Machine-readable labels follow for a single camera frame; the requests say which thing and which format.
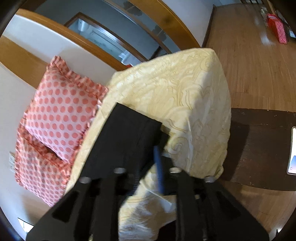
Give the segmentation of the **black pants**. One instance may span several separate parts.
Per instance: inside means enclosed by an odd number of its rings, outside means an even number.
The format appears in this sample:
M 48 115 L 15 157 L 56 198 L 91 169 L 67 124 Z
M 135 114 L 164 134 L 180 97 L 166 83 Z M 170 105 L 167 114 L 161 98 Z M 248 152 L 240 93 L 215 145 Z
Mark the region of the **black pants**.
M 81 177 L 91 178 L 91 190 L 100 187 L 103 178 L 115 168 L 125 168 L 126 187 L 133 194 L 154 164 L 154 147 L 163 151 L 168 134 L 162 123 L 117 103 L 107 118 L 84 164 Z

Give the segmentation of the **left pink polka-dot pillow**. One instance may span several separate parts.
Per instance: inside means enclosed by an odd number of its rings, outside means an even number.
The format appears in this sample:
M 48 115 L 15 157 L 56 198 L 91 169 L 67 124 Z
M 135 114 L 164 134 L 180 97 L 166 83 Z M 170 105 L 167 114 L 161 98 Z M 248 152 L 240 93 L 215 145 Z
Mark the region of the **left pink polka-dot pillow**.
M 65 194 L 72 166 L 32 136 L 21 119 L 15 152 L 15 178 L 20 186 L 52 207 Z

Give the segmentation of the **pink polka-dot pillow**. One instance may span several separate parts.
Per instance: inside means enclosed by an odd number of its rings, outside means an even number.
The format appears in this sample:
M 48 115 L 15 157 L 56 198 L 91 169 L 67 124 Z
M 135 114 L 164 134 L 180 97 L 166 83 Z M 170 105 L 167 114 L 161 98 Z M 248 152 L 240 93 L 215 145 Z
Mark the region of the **pink polka-dot pillow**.
M 15 152 L 15 178 L 20 186 L 52 207 L 65 194 L 72 166 L 32 136 L 21 119 Z
M 27 112 L 25 128 L 72 163 L 107 87 L 70 70 L 60 56 L 49 63 Z

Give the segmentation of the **white smartphone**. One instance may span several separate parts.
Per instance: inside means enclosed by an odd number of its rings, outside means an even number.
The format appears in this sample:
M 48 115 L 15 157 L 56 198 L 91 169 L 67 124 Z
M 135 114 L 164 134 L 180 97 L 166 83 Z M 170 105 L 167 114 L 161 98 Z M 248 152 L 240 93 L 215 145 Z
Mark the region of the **white smartphone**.
M 296 127 L 292 127 L 291 144 L 290 144 L 290 157 L 287 166 L 288 175 L 296 175 Z

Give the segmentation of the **right pink polka-dot pillow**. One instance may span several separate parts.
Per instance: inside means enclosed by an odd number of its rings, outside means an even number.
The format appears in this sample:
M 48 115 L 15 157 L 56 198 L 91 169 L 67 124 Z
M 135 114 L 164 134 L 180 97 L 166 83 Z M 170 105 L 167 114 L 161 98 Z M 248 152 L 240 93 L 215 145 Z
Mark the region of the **right pink polka-dot pillow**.
M 72 163 L 107 87 L 70 70 L 60 56 L 49 63 L 27 112 L 25 128 Z

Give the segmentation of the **cream patterned bed mattress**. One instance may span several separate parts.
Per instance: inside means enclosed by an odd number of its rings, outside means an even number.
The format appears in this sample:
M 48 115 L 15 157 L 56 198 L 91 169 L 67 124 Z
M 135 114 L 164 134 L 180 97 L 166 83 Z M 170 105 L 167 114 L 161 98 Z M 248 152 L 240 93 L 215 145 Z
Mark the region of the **cream patterned bed mattress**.
M 162 123 L 165 156 L 193 177 L 220 177 L 230 137 L 231 98 L 221 62 L 210 48 L 158 57 L 116 72 L 76 155 L 67 184 L 77 181 L 116 103 Z

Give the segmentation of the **red gift bag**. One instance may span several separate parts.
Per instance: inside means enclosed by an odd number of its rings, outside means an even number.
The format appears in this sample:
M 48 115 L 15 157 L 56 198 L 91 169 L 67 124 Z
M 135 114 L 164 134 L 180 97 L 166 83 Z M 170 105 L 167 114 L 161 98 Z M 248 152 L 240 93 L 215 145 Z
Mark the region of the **red gift bag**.
M 285 28 L 280 18 L 273 14 L 267 14 L 267 24 L 276 36 L 279 43 L 287 44 Z

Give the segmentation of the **dark wooden bed frame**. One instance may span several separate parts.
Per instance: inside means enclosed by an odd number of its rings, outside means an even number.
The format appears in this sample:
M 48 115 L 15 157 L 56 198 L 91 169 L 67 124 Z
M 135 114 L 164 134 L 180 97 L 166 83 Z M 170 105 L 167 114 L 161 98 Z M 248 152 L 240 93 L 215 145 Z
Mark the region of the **dark wooden bed frame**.
M 221 179 L 255 188 L 295 191 L 287 173 L 295 113 L 231 109 L 230 138 Z

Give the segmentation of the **white wall socket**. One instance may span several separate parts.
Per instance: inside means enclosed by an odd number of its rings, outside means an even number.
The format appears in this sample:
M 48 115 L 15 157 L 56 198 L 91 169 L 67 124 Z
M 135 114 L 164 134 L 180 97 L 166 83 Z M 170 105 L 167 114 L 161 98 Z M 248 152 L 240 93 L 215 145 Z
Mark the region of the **white wall socket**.
M 15 154 L 12 152 L 9 152 L 9 166 L 10 170 L 15 173 Z

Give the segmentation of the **wooden door frame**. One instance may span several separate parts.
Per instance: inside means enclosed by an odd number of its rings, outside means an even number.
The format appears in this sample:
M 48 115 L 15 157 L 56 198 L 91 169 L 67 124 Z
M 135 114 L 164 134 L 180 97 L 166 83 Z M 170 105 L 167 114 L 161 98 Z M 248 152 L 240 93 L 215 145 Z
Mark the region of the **wooden door frame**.
M 1 1 L 1 33 L 4 32 L 4 29 L 7 27 L 13 16 L 23 16 L 78 44 L 116 71 L 127 69 L 126 66 L 119 63 L 119 61 L 110 54 L 107 54 L 99 47 L 96 47 L 95 44 L 90 41 L 83 40 L 82 37 L 79 37 L 78 34 L 69 30 L 64 25 L 32 11 L 22 9 L 21 6 L 24 3 L 25 1 Z M 171 37 L 181 50 L 200 47 L 199 43 L 186 25 L 163 1 L 131 1 L 131 3 L 151 17 L 156 24 L 161 27 L 169 37 Z

